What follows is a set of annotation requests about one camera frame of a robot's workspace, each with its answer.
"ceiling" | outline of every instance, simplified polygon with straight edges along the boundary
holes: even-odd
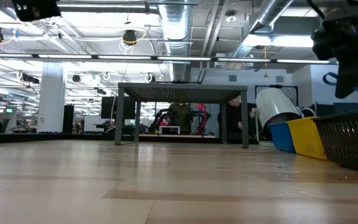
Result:
[[[95,1],[60,1],[92,3]],[[103,4],[117,1],[103,1]],[[315,0],[324,11],[331,11],[340,1]],[[213,46],[212,53],[229,53],[239,46],[242,41],[242,26],[246,16],[259,10],[262,1],[229,1],[227,10],[235,11],[236,21],[223,20],[219,30],[219,41]],[[203,42],[207,32],[209,14],[213,8],[213,0],[201,1],[192,8],[190,55],[200,56]],[[314,11],[307,6],[304,0],[296,0],[282,16],[286,17],[316,17]],[[96,13],[96,12],[62,12],[62,17],[53,17],[35,22],[21,22],[16,19],[14,11],[0,8],[0,27],[3,28],[4,42],[0,45],[0,53],[56,53],[56,54],[132,54],[132,55],[164,55],[165,46],[160,43],[163,40],[160,16],[156,14],[140,13]],[[138,41],[133,49],[125,50],[121,45],[121,35],[125,30],[135,30]],[[315,59],[310,47],[282,47],[266,46],[266,48],[253,49],[251,54],[255,58],[286,58],[286,59]],[[79,113],[97,114],[100,107],[100,97],[96,90],[79,89],[94,85],[110,87],[108,95],[115,95],[114,87],[118,82],[146,82],[148,73],[155,75],[157,80],[170,81],[167,64],[128,64],[128,63],[102,63],[102,62],[65,62],[65,70],[68,72],[67,102],[73,103],[76,99]],[[253,69],[260,69],[264,64],[255,64]],[[287,69],[289,72],[296,70],[296,65],[272,65],[269,68]],[[26,73],[42,81],[42,62],[16,61],[0,59],[0,85],[28,85],[18,77]],[[73,75],[86,77],[87,82],[75,83]],[[34,106],[31,110],[22,108],[20,113],[30,114],[37,112],[37,98],[39,88],[5,88],[0,90],[0,105],[6,105],[8,97],[13,96],[15,102],[22,104],[27,102]]]

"yellow bin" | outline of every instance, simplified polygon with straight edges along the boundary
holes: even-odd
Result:
[[[324,155],[323,143],[321,143],[314,117],[287,121],[290,127],[293,145],[298,154],[317,159],[327,159]]]

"white cylinder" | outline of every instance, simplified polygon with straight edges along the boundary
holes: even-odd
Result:
[[[278,88],[262,90],[256,97],[256,106],[263,128],[266,124],[286,122],[300,116],[290,99]]]

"table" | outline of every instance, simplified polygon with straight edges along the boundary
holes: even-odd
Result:
[[[241,96],[242,147],[249,146],[247,86],[199,85],[172,83],[118,83],[118,101],[116,116],[115,144],[121,145],[124,124],[124,95],[136,100],[135,142],[139,141],[141,102],[176,102],[176,103],[218,103],[222,115],[222,140],[227,144],[226,105],[227,102]]]

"person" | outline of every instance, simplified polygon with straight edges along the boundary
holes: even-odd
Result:
[[[218,123],[221,130],[222,127],[222,114],[218,114]],[[248,108],[248,132],[250,136],[254,136],[255,127],[255,108]],[[242,129],[244,125],[241,118],[241,99],[235,98],[226,105],[226,130],[227,138],[239,140],[242,138]]]
[[[187,103],[172,103],[169,106],[170,111],[168,117],[165,118],[169,126],[179,126],[180,132],[183,134],[190,134],[191,132],[191,112],[190,105]]]

